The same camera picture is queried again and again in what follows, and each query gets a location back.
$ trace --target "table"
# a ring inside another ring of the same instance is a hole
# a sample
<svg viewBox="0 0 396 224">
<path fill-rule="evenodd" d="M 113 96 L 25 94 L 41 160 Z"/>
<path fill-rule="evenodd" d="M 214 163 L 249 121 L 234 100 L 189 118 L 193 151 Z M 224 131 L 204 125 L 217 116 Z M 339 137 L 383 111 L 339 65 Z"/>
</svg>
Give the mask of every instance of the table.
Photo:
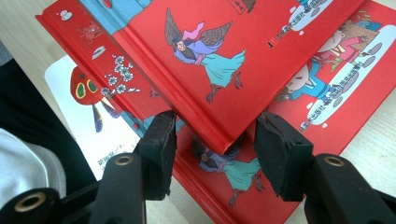
<svg viewBox="0 0 396 224">
<path fill-rule="evenodd" d="M 396 9 L 394 0 L 376 0 Z M 31 79 L 49 106 L 70 131 L 45 79 L 46 69 L 66 53 L 35 19 L 54 0 L 1 0 L 0 39 Z M 396 197 L 396 90 L 358 132 L 343 157 L 352 161 L 373 188 Z M 210 223 L 201 207 L 173 179 L 172 194 L 148 202 L 148 223 Z M 287 221 L 306 223 L 300 205 Z"/>
</svg>

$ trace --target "green eye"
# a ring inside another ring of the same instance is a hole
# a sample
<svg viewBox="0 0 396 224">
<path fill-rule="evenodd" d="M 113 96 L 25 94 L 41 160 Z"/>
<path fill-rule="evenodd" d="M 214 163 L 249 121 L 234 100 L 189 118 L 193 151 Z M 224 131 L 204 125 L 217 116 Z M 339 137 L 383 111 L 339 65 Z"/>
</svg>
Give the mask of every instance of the green eye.
<svg viewBox="0 0 396 224">
<path fill-rule="evenodd" d="M 81 82 L 77 84 L 76 96 L 78 99 L 82 99 L 85 96 L 85 87 L 84 84 L 82 84 Z"/>
<path fill-rule="evenodd" d="M 88 81 L 87 81 L 87 86 L 88 86 L 88 89 L 90 89 L 91 92 L 98 91 L 98 89 L 96 88 L 95 84 L 93 84 L 93 82 L 90 79 L 88 79 Z"/>
</svg>

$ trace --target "winged girl illustration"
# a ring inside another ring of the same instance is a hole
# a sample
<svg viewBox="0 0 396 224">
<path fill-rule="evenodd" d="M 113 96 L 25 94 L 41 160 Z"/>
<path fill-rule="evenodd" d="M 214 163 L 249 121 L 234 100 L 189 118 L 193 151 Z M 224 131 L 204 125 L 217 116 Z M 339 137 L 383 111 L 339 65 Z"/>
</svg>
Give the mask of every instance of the winged girl illustration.
<svg viewBox="0 0 396 224">
<path fill-rule="evenodd" d="M 199 23 L 194 31 L 184 31 L 182 34 L 172 18 L 170 9 L 168 8 L 166 11 L 166 42 L 173 47 L 175 56 L 183 63 L 205 67 L 212 87 L 212 91 L 206 96 L 208 103 L 213 102 L 216 92 L 226 88 L 233 77 L 235 87 L 237 89 L 243 87 L 240 81 L 240 72 L 236 73 L 236 71 L 245 61 L 245 51 L 242 50 L 231 59 L 216 53 L 222 45 L 231 24 L 229 22 L 218 28 L 206 30 L 197 39 L 198 34 L 204 28 L 204 22 Z"/>
</svg>

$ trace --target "fairy wing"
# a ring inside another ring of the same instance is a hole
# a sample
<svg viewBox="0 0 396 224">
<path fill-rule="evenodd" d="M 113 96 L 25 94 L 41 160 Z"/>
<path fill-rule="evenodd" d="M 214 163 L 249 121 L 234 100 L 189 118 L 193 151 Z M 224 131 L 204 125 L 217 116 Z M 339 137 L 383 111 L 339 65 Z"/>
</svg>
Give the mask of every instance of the fairy wing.
<svg viewBox="0 0 396 224">
<path fill-rule="evenodd" d="M 177 28 L 177 25 L 172 17 L 171 10 L 166 9 L 166 23 L 165 23 L 165 39 L 168 45 L 172 45 L 172 41 L 175 37 L 179 39 L 182 38 L 182 34 L 180 30 Z"/>
<path fill-rule="evenodd" d="M 224 36 L 227 34 L 228 30 L 230 29 L 231 22 L 220 26 L 219 28 L 212 29 L 212 30 L 206 30 L 201 34 L 201 41 L 204 42 L 205 45 L 207 46 L 213 46 L 221 39 L 224 38 Z"/>
</svg>

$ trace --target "person's leg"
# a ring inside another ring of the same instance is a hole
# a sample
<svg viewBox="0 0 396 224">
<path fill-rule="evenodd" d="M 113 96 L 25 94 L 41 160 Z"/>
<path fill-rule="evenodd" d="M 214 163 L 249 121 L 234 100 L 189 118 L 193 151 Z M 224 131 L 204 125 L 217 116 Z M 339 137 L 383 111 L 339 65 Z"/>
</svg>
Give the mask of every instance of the person's leg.
<svg viewBox="0 0 396 224">
<path fill-rule="evenodd" d="M 68 194 L 95 181 L 78 144 L 15 60 L 0 66 L 0 127 L 52 151 L 64 167 Z"/>
</svg>

